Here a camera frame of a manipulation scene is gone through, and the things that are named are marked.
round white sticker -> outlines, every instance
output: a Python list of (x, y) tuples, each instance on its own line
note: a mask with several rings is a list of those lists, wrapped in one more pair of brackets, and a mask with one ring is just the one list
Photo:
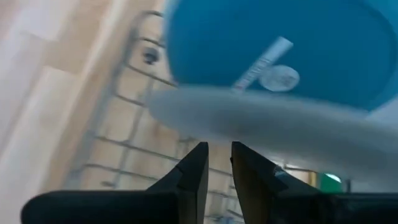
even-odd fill
[(286, 65), (268, 68), (260, 77), (260, 84), (270, 91), (289, 91), (299, 84), (299, 73)]

metal wire rack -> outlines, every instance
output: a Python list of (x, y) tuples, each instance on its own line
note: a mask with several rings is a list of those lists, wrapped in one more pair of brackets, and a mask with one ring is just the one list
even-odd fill
[[(134, 138), (136, 137), (137, 131), (139, 129), (139, 122), (142, 118), (144, 110), (146, 109), (146, 106), (144, 104), (145, 97), (151, 94), (151, 92), (154, 89), (155, 82), (160, 82), (167, 86), (176, 87), (176, 84), (174, 84), (169, 80), (159, 77), (158, 74), (155, 73), (154, 70), (154, 67), (156, 65), (155, 61), (148, 63), (149, 65), (148, 70), (143, 70), (130, 64), (131, 55), (133, 54), (133, 51), (137, 50), (137, 45), (140, 42), (151, 43), (154, 46), (153, 47), (154, 49), (156, 48), (159, 49), (164, 47), (161, 40), (154, 40), (140, 36), (140, 26), (148, 17), (151, 16), (162, 17), (161, 13), (157, 11), (144, 11), (140, 15), (138, 15), (138, 17), (132, 23), (132, 28), (129, 33), (128, 42), (126, 43), (125, 48), (123, 49), (124, 52), (122, 59), (120, 60), (116, 68), (113, 70), (113, 73), (110, 75), (109, 82), (107, 83), (107, 85), (105, 86), (104, 90), (101, 93), (99, 101), (97, 102), (96, 105), (95, 112), (91, 117), (90, 126), (83, 137), (83, 140), (80, 144), (80, 149), (75, 155), (75, 158), (72, 162), (72, 168), (68, 174), (67, 179), (65, 180), (65, 184), (63, 186), (64, 189), (79, 189), (82, 182), (83, 173), (86, 169), (89, 168), (105, 170), (107, 172), (112, 172), (115, 174), (112, 180), (104, 180), (101, 182), (101, 185), (109, 189), (117, 190), (119, 183), (121, 181), (121, 177), (124, 175), (129, 175), (135, 178), (140, 178), (145, 180), (156, 181), (158, 180), (157, 177), (142, 175), (137, 172), (127, 171), (124, 167), (126, 165), (126, 161), (128, 160), (129, 157), (128, 155), (132, 151), (139, 151), (148, 155), (152, 155), (154, 157), (159, 157), (177, 163), (181, 159), (180, 157), (178, 157), (178, 154), (181, 151), (185, 152), (189, 151), (190, 147), (192, 146), (192, 143), (196, 141), (193, 138), (180, 135), (176, 143), (177, 147), (175, 149), (174, 156), (161, 154), (159, 152), (151, 151), (149, 149), (135, 145)], [(132, 70), (136, 73), (141, 74), (142, 76), (149, 78), (149, 81), (147, 82), (144, 92), (138, 99), (128, 98), (120, 94), (118, 90), (118, 84), (120, 82), (120, 77), (124, 69)], [(134, 115), (133, 125), (131, 126), (129, 133), (127, 135), (127, 139), (123, 141), (111, 139), (104, 135), (98, 134), (98, 130), (101, 126), (101, 123), (104, 121), (105, 113), (107, 111), (107, 107), (109, 106), (109, 102), (111, 101), (111, 99), (114, 98), (117, 98), (119, 100), (122, 100), (126, 103), (138, 107), (137, 113), (135, 113)], [(122, 147), (123, 149), (122, 156), (120, 160), (118, 160), (118, 164), (116, 167), (110, 167), (104, 164), (95, 164), (90, 162), (90, 156), (93, 153), (93, 147), (94, 147), (93, 145), (95, 141), (103, 141), (115, 146)], [(295, 170), (294, 168), (287, 167), (285, 164), (284, 168), (288, 170), (289, 169)], [(210, 196), (218, 198), (218, 200), (213, 200), (213, 203), (216, 203), (216, 201), (218, 201), (218, 205), (215, 206), (219, 206), (219, 210), (222, 212), (206, 214), (206, 219), (210, 220), (211, 222), (243, 223), (237, 196), (236, 193), (234, 194), (232, 174), (230, 172), (225, 172), (223, 170), (218, 170), (214, 168), (210, 168), (209, 171), (228, 177), (229, 187), (227, 192), (218, 192), (214, 190), (208, 191), (208, 197)], [(302, 170), (302, 169), (300, 169), (299, 171), (310, 172), (309, 170)]]

wire grid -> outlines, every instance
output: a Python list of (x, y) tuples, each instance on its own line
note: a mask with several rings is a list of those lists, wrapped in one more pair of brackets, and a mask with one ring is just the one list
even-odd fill
[[(135, 67), (134, 65), (131, 65), (129, 62), (131, 56), (133, 55), (133, 51), (137, 50), (137, 44), (139, 42), (149, 42), (158, 48), (164, 47), (164, 45), (161, 43), (161, 40), (154, 40), (154, 39), (150, 39), (147, 37), (141, 37), (139, 35), (139, 29), (140, 29), (141, 24), (143, 24), (145, 19), (148, 18), (149, 16), (162, 17), (160, 12), (144, 11), (136, 17), (135, 21), (133, 21), (133, 25), (132, 25), (131, 31), (129, 33), (128, 41), (125, 45), (125, 48), (123, 49), (124, 52), (123, 52), (122, 59), (120, 60), (120, 62), (116, 66), (116, 68), (113, 70), (112, 75), (109, 76), (109, 80), (108, 80), (104, 90), (101, 93), (101, 96), (100, 96), (99, 101), (97, 102), (97, 105), (95, 108), (95, 112), (93, 113), (93, 115), (90, 119), (90, 127), (88, 128), (87, 132), (85, 133), (85, 135), (83, 137), (83, 140), (80, 145), (80, 150), (78, 150), (77, 154), (75, 155), (75, 158), (72, 162), (72, 168), (69, 172), (68, 177), (65, 180), (65, 183), (63, 186), (64, 189), (79, 189), (80, 184), (82, 182), (82, 173), (84, 173), (84, 171), (87, 168), (105, 170), (107, 172), (112, 172), (112, 173), (116, 174), (114, 176), (114, 178), (112, 179), (112, 181), (102, 181), (102, 183), (101, 183), (103, 186), (109, 187), (109, 188), (115, 189), (115, 190), (118, 189), (118, 185), (121, 181), (122, 175), (128, 175), (131, 177), (144, 179), (144, 180), (156, 181), (156, 180), (158, 180), (158, 178), (156, 178), (156, 177), (126, 171), (124, 169), (124, 167), (126, 165), (126, 161), (128, 160), (128, 157), (129, 157), (128, 155), (132, 151), (139, 151), (139, 152), (143, 152), (148, 155), (152, 155), (155, 157), (159, 157), (159, 158), (162, 158), (165, 160), (172, 161), (175, 164), (177, 164), (180, 161), (180, 158), (178, 158), (178, 154), (181, 151), (188, 152), (189, 150), (191, 150), (193, 143), (196, 141), (193, 138), (180, 135), (176, 142), (177, 147), (175, 149), (174, 156), (161, 154), (159, 152), (154, 152), (149, 149), (145, 149), (143, 147), (138, 147), (138, 146), (134, 145), (134, 138), (136, 137), (136, 134), (137, 134), (137, 131), (139, 128), (139, 122), (142, 118), (144, 110), (146, 109), (146, 106), (144, 104), (145, 97), (150, 95), (152, 93), (152, 91), (154, 90), (154, 83), (160, 82), (160, 83), (166, 84), (168, 86), (176, 87), (176, 84), (174, 84), (173, 82), (170, 82), (166, 79), (160, 78), (158, 76), (158, 74), (155, 73), (154, 67), (156, 66), (156, 64), (151, 65), (149, 67), (149, 71), (145, 71), (145, 70)], [(149, 81), (147, 82), (147, 85), (144, 90), (144, 94), (141, 97), (139, 97), (138, 99), (128, 98), (119, 93), (118, 83), (120, 82), (121, 74), (125, 68), (149, 78)], [(129, 130), (127, 139), (124, 141), (114, 140), (114, 139), (107, 138), (103, 135), (98, 134), (98, 130), (99, 130), (102, 122), (104, 121), (104, 117), (106, 115), (107, 107), (109, 106), (109, 102), (114, 98), (117, 98), (119, 100), (122, 100), (126, 103), (129, 103), (129, 104), (132, 104), (132, 105), (135, 105), (138, 107), (138, 111), (134, 115), (133, 125), (132, 125), (131, 129)], [(94, 148), (93, 145), (94, 145), (95, 141), (103, 141), (103, 142), (106, 142), (106, 143), (109, 143), (109, 144), (112, 144), (115, 146), (122, 147), (123, 152), (122, 152), (121, 159), (118, 162), (117, 168), (105, 166), (103, 164), (94, 164), (92, 162), (89, 162), (89, 158), (90, 158), (91, 154), (93, 153), (93, 148)], [(283, 164), (283, 168), (287, 169), (287, 170), (297, 170), (300, 172), (311, 172), (310, 170), (305, 170), (305, 169), (290, 168), (290, 167), (287, 167), (286, 164)], [(219, 207), (221, 207), (220, 208), (221, 212), (215, 213), (215, 214), (208, 214), (205, 218), (211, 222), (225, 222), (225, 221), (223, 221), (223, 217), (227, 216), (227, 217), (233, 217), (234, 223), (243, 223), (243, 217), (241, 215), (238, 198), (236, 196), (236, 191), (235, 191), (234, 184), (233, 184), (232, 173), (225, 172), (223, 170), (213, 169), (213, 168), (209, 168), (209, 172), (214, 172), (219, 175), (228, 177), (229, 178), (229, 186), (228, 186), (227, 193), (218, 192), (218, 191), (214, 191), (214, 190), (208, 191), (208, 196), (211, 195), (211, 197), (218, 199), (218, 205), (219, 205)]]

white sticker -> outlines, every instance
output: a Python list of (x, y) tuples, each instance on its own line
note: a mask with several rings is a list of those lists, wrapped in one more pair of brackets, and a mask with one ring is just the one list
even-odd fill
[(299, 73), (286, 65), (270, 67), (260, 77), (260, 84), (264, 88), (276, 92), (292, 90), (299, 81)]
[(264, 70), (274, 64), (283, 54), (293, 47), (293, 43), (284, 37), (278, 37), (276, 41), (257, 59), (243, 76), (232, 86), (236, 93), (242, 93), (249, 85), (257, 80)]

white label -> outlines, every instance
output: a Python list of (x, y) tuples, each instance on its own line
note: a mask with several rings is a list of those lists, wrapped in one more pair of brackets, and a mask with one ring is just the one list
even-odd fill
[(260, 77), (260, 84), (270, 91), (289, 91), (299, 84), (299, 73), (286, 65), (268, 68)]
[(274, 64), (283, 54), (293, 47), (293, 43), (284, 37), (278, 37), (276, 41), (257, 59), (249, 70), (237, 80), (232, 90), (243, 92), (249, 85), (257, 80), (264, 70)]

